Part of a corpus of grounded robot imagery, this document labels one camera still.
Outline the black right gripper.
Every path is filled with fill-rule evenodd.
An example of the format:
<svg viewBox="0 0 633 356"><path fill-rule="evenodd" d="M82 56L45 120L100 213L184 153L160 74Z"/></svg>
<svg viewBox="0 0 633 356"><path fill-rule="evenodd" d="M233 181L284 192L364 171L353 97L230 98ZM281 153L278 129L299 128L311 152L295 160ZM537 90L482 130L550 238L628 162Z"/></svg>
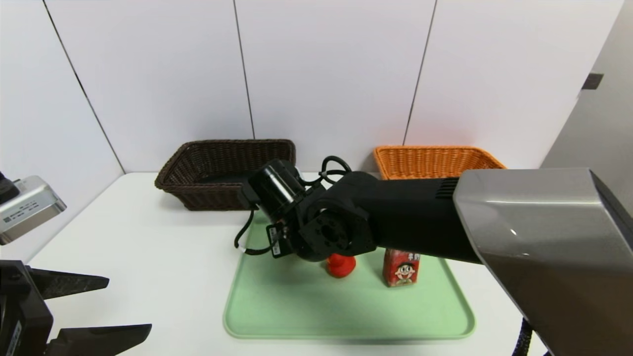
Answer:
<svg viewBox="0 0 633 356"><path fill-rule="evenodd" d="M293 225L284 222L276 222L267 226L267 237L274 259L296 254L296 249L292 245L293 227Z"/></svg>

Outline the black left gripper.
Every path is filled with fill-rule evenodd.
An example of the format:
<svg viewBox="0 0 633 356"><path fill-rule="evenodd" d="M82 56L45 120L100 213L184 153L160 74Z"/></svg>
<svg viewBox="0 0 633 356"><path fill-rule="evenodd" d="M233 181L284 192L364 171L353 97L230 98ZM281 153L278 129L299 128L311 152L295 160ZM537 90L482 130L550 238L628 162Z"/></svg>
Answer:
<svg viewBox="0 0 633 356"><path fill-rule="evenodd" d="M152 324L61 329L47 343L53 317L45 300L105 289L107 277L1 262L2 356L117 356L145 342Z"/></svg>

